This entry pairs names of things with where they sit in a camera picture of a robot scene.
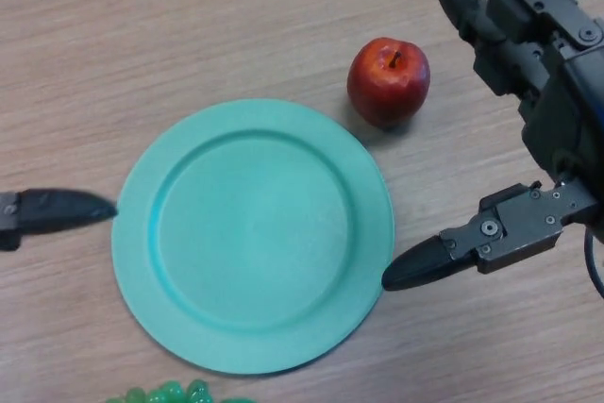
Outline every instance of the wooden table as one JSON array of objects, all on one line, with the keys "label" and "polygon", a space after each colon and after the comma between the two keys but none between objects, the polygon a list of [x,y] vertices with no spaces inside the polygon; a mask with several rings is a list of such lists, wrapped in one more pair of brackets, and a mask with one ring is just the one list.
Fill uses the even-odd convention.
[{"label": "wooden table", "polygon": [[[0,15],[4,190],[117,198],[161,131],[255,96],[319,109],[372,151],[396,253],[465,223],[483,195],[549,184],[521,142],[517,101],[473,73],[437,0],[0,0]],[[428,101],[402,137],[366,126],[345,98],[348,65],[376,36],[416,42],[431,63]],[[207,373],[157,346],[116,287],[110,224],[27,239],[1,257],[1,400],[93,403],[203,378],[218,397],[259,403],[601,402],[604,302],[581,235],[568,228],[555,250],[489,276],[385,294],[331,354],[269,378]]]}]

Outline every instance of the red apple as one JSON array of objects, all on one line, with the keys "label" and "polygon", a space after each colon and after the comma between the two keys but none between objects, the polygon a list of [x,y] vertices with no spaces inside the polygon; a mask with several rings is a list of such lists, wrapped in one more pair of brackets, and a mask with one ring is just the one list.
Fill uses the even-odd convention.
[{"label": "red apple", "polygon": [[365,121],[380,128],[398,126],[426,100],[428,59],[411,42],[376,38],[354,58],[346,85],[352,105]]}]

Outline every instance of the teal plate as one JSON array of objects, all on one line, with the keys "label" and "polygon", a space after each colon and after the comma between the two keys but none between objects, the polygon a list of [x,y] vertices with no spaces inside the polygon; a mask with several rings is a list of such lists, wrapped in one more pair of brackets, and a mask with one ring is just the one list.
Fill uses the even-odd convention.
[{"label": "teal plate", "polygon": [[393,209],[376,163],[325,115],[231,101],[163,133],[113,223],[124,300],[198,366],[264,374],[343,341],[381,293]]}]

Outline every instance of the screw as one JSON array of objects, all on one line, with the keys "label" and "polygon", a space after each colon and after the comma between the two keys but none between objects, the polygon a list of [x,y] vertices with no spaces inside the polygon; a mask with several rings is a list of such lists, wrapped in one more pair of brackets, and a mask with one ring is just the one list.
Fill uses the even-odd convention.
[{"label": "screw", "polygon": [[484,221],[480,226],[480,231],[487,236],[494,236],[499,231],[499,226],[495,221]]},{"label": "screw", "polygon": [[4,213],[8,216],[11,216],[15,212],[17,212],[17,207],[15,207],[14,205],[6,205],[4,207]]},{"label": "screw", "polygon": [[585,42],[592,42],[597,38],[595,32],[588,26],[582,27],[579,31],[579,38],[584,40]]}]

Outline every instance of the black cable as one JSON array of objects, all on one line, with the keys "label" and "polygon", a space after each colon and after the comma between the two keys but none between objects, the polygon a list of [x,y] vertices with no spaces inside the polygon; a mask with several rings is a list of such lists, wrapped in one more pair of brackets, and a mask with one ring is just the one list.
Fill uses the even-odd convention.
[{"label": "black cable", "polygon": [[585,250],[585,264],[587,264],[589,277],[594,283],[597,292],[600,293],[600,296],[604,297],[604,282],[602,282],[597,272],[596,256],[594,255],[594,235],[589,228],[585,228],[583,249]]}]

